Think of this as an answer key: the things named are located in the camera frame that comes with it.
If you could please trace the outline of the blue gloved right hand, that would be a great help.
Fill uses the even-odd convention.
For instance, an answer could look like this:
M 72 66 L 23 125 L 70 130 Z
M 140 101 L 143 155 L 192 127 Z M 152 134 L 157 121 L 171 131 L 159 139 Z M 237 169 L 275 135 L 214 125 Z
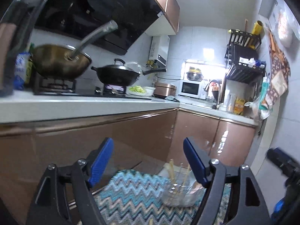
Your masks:
M 278 224 L 284 218 L 289 207 L 290 205 L 286 204 L 284 198 L 278 201 L 278 203 L 274 206 L 273 213 L 271 214 L 271 223 Z

